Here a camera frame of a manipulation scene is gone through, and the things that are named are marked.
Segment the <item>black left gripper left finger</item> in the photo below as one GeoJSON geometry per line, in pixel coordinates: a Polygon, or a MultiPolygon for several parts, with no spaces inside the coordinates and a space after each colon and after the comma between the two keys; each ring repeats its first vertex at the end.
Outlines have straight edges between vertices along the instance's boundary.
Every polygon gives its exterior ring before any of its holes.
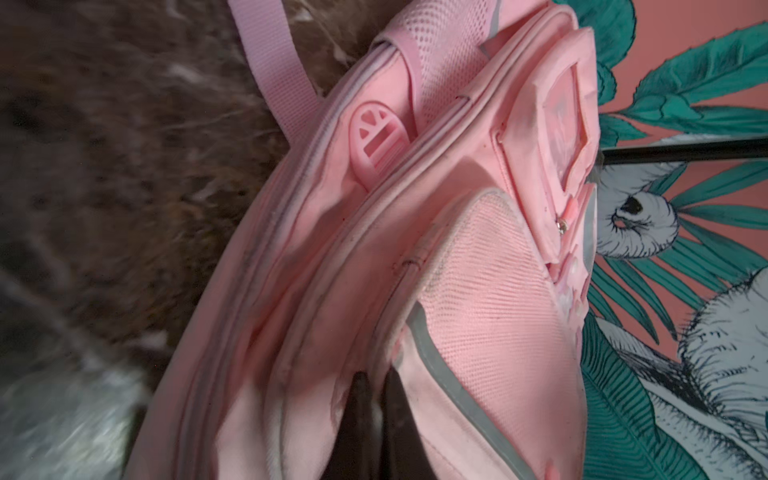
{"type": "Polygon", "coordinates": [[[357,372],[323,480],[369,480],[374,478],[373,397],[367,375],[357,372]]]}

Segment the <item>pink student backpack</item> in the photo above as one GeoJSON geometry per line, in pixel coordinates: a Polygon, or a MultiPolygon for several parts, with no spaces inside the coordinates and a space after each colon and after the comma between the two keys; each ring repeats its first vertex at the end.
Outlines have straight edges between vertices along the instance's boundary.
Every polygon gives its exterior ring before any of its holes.
{"type": "Polygon", "coordinates": [[[579,479],[596,47],[550,1],[413,1],[326,96],[230,5],[290,149],[216,267],[128,479],[322,479],[352,378],[401,377],[437,479],[579,479]]]}

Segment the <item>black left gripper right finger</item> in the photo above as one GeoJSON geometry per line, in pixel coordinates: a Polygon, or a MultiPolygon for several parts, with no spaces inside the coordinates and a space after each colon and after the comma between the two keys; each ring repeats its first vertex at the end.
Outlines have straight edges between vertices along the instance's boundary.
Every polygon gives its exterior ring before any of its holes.
{"type": "Polygon", "coordinates": [[[381,394],[383,413],[380,478],[436,480],[397,370],[386,374],[381,394]]]}

